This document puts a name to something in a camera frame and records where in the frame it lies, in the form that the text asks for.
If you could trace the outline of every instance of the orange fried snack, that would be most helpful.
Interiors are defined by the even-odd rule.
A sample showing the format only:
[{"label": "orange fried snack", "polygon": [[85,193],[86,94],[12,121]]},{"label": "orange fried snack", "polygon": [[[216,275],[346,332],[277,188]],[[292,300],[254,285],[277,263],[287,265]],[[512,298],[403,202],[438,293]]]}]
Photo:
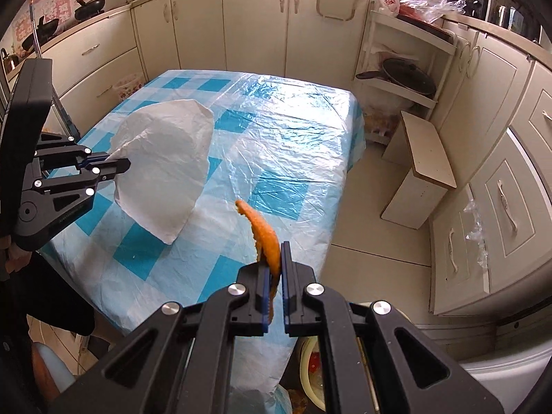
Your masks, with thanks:
[{"label": "orange fried snack", "polygon": [[276,296],[278,283],[280,282],[280,274],[282,272],[280,266],[280,243],[274,229],[272,229],[272,227],[257,210],[250,207],[247,202],[239,199],[236,201],[236,207],[238,209],[238,213],[240,215],[245,215],[251,223],[253,239],[255,240],[255,247],[257,249],[257,260],[260,260],[261,256],[264,255],[264,257],[266,257],[268,267],[270,268],[272,282],[270,285],[269,322],[272,322],[272,316],[274,315],[273,300]]}]

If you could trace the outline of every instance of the tiled floor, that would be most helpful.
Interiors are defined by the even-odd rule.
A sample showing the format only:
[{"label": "tiled floor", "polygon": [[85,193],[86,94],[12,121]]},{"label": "tiled floor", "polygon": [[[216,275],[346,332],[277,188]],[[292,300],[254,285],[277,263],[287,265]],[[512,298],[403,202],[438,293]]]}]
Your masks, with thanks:
[{"label": "tiled floor", "polygon": [[79,356],[81,337],[75,337],[66,330],[39,322],[30,316],[27,316],[27,320],[31,339],[50,347],[73,375],[82,375],[98,361],[86,348],[81,351]]},{"label": "tiled floor", "polygon": [[430,313],[429,227],[414,230],[380,218],[408,172],[382,160],[383,151],[367,145],[347,175],[321,282],[352,302],[387,300],[457,359],[492,350],[495,326],[489,319]]}]

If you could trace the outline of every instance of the frying pan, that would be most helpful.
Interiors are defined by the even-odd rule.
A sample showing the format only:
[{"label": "frying pan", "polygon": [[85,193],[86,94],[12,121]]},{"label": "frying pan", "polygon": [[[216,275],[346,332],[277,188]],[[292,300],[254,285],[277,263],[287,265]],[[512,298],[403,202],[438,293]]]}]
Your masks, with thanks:
[{"label": "frying pan", "polygon": [[81,7],[75,9],[75,20],[81,21],[92,15],[99,14],[106,5],[106,0],[90,0],[88,3],[84,0],[77,0],[77,3]]},{"label": "frying pan", "polygon": [[379,71],[365,71],[357,74],[357,79],[383,78],[393,84],[406,87],[423,96],[432,97],[437,88],[435,82],[426,73],[405,59],[389,58],[382,63]]},{"label": "frying pan", "polygon": [[[37,26],[37,35],[40,46],[44,45],[51,39],[53,33],[57,30],[57,25],[60,23],[60,19],[50,20],[48,23],[44,23],[44,16],[40,17]],[[32,48],[32,34],[30,34],[21,44],[25,51],[29,51]]]}]

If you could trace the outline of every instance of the utensil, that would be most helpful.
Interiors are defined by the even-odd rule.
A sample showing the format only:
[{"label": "utensil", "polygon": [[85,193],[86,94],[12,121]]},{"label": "utensil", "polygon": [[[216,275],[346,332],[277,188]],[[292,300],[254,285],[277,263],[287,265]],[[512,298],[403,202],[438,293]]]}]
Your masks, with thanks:
[{"label": "utensil", "polygon": [[[53,33],[56,32],[57,26],[60,24],[60,19],[50,20],[48,23],[44,23],[44,16],[40,17],[37,26],[37,35],[40,46],[52,39]],[[23,41],[21,47],[25,51],[29,51],[32,48],[32,34]]]},{"label": "utensil", "polygon": [[357,74],[357,79],[383,78],[393,84],[415,91],[423,96],[432,97],[437,91],[435,82],[420,68],[405,59],[389,58],[382,63],[379,71],[365,71]]},{"label": "utensil", "polygon": [[75,9],[75,20],[83,21],[101,14],[103,12],[103,7],[106,5],[106,0],[90,0],[89,2],[77,0],[77,3],[79,3],[81,7]]},{"label": "utensil", "polygon": [[6,74],[15,70],[15,68],[19,65],[19,57],[17,55],[8,56],[8,53],[4,48],[0,49],[0,55],[2,56],[2,63],[4,64]]}]

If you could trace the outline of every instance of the person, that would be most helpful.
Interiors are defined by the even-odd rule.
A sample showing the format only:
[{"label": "person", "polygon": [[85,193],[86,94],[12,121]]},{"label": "person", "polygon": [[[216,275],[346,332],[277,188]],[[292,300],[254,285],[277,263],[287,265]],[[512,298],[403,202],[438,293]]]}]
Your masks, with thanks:
[{"label": "person", "polygon": [[59,395],[36,344],[27,315],[81,336],[110,343],[122,335],[62,279],[38,252],[25,252],[0,238],[6,255],[0,273],[0,412],[45,413]]}]

